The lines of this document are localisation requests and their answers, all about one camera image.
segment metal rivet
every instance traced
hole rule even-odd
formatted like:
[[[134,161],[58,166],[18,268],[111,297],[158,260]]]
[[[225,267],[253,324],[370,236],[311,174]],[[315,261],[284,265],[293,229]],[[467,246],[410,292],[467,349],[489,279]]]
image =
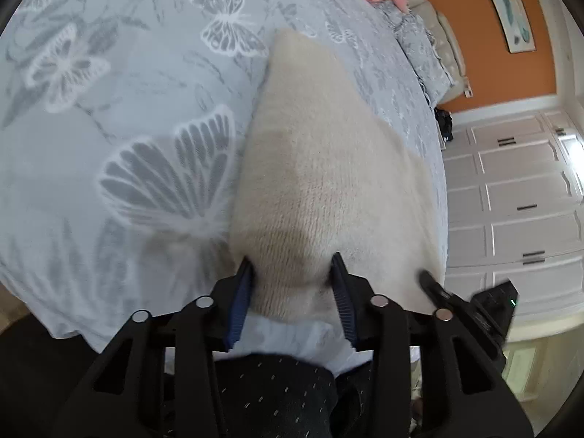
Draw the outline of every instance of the metal rivet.
[[[389,304],[389,298],[384,295],[373,295],[370,301],[373,306],[378,308],[383,308]]]
[[[215,302],[209,296],[199,297],[195,300],[195,304],[200,308],[211,308],[213,303]]]
[[[144,321],[146,321],[148,319],[149,316],[150,316],[150,313],[148,313],[148,311],[146,311],[146,310],[136,311],[132,315],[132,321],[135,323],[143,323]]]
[[[450,321],[454,315],[452,314],[451,310],[447,310],[446,308],[440,308],[436,311],[436,317],[441,321]]]

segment bedspread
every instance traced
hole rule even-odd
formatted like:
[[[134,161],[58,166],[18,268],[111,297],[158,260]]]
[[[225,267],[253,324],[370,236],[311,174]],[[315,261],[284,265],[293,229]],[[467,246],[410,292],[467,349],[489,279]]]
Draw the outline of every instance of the bedspread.
[[[241,153],[282,27],[332,48],[427,161],[446,260],[436,122],[365,0],[23,0],[0,37],[0,280],[53,336],[101,350],[135,310],[176,311],[232,274]],[[243,339],[235,353],[333,371],[355,357],[325,323],[251,314]]]

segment black bag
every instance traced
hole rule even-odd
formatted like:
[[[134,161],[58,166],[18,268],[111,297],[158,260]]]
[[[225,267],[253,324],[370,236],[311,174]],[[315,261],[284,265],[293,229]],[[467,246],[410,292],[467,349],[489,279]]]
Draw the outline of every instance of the black bag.
[[[452,134],[452,117],[450,116],[450,112],[435,108],[434,115],[438,121],[440,133],[442,134],[444,141],[452,141],[454,139],[454,135]]]

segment orange wall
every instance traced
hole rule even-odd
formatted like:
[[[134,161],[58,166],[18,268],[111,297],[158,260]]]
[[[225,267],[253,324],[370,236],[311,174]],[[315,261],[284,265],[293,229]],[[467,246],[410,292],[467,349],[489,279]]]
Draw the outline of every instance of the orange wall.
[[[430,0],[446,15],[462,49],[474,97],[444,105],[451,112],[556,93],[550,36],[538,0],[522,0],[534,52],[511,54],[492,0]]]

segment framed artwork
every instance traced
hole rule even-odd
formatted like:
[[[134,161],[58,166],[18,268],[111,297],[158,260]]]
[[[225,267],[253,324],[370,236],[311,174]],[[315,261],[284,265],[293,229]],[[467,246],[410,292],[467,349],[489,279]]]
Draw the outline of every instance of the framed artwork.
[[[493,0],[509,52],[535,51],[533,33],[521,0]]]

